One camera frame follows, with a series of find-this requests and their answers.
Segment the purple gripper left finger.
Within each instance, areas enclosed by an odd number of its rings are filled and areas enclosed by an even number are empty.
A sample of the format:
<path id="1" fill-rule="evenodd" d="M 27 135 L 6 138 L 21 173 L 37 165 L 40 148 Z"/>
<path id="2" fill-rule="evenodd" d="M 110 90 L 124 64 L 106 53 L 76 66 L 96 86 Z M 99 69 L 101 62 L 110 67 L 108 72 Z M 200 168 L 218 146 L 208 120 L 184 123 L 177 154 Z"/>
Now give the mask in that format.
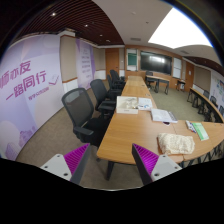
<path id="1" fill-rule="evenodd" d="M 56 154 L 41 169 L 72 183 L 79 184 L 90 155 L 90 144 L 78 147 L 66 155 Z"/>

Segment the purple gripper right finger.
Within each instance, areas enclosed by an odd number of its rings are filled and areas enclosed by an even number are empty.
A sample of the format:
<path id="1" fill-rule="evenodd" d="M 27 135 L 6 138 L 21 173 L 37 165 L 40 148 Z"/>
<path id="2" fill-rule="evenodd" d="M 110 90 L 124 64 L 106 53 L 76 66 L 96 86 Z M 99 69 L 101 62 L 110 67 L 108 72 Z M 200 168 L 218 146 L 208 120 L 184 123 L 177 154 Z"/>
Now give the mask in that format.
<path id="1" fill-rule="evenodd" d="M 132 144 L 132 155 L 144 185 L 181 170 L 181 167 L 169 156 L 157 155 L 137 144 Z"/>

